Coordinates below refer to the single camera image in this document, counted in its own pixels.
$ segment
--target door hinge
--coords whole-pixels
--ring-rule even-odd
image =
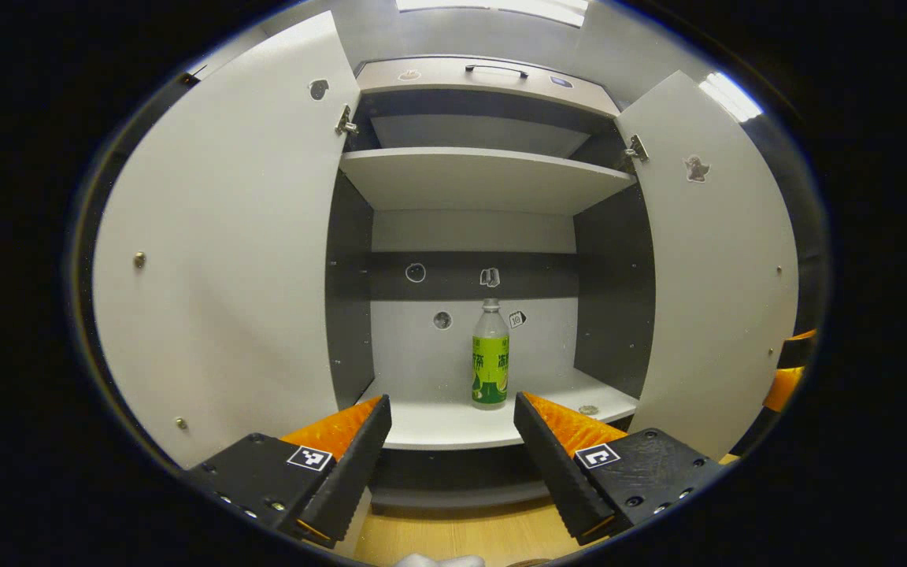
[[[342,117],[338,119],[338,126],[335,126],[335,132],[341,133],[350,133],[353,136],[359,134],[359,126],[349,122],[349,112],[352,112],[352,109],[349,108],[349,105],[345,105],[345,110],[342,111]]]
[[[646,154],[646,148],[643,147],[639,134],[633,134],[629,139],[629,148],[625,150],[625,155],[630,158],[639,158],[643,164],[649,161],[649,155]]]

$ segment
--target open cabinet door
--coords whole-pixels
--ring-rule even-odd
[[[682,72],[616,124],[648,154],[633,162],[656,266],[653,345],[631,430],[662,428],[719,459],[758,416],[793,334],[789,215],[740,124]],[[694,155],[701,168],[687,165]]]
[[[192,87],[114,184],[94,251],[98,336],[122,398],[181,467],[339,409],[324,249],[335,126],[358,99],[318,15]]]

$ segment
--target shelf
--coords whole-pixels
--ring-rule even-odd
[[[376,211],[474,209],[572,216],[635,182],[614,169],[520,151],[350,151],[339,168]]]
[[[560,376],[554,373],[527,376],[520,384],[524,390],[541,398],[577,410],[580,406],[597,406],[596,417],[611,422],[632,415],[637,399],[622,394],[586,373],[569,369]],[[393,424],[386,449],[456,450],[503,447],[522,443],[513,424],[513,408],[517,388],[511,387],[506,405],[501,409],[477,409],[469,401],[469,384],[465,381],[464,402],[410,401],[403,399],[400,380],[377,380],[370,384],[360,401],[377,395],[391,396]]]

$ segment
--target drawer handle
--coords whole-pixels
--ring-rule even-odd
[[[519,69],[511,69],[509,67],[499,67],[499,65],[464,65],[464,70],[465,70],[465,72],[475,71],[475,67],[487,67],[489,69],[503,69],[503,71],[518,72],[520,74],[520,79],[526,79],[527,76],[529,76],[529,75],[527,75],[526,71],[520,71]]]

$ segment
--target wooden floor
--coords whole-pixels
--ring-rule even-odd
[[[419,553],[436,561],[479,555],[486,567],[554,559],[584,546],[569,537],[550,498],[478,510],[374,510],[354,559],[390,567]]]

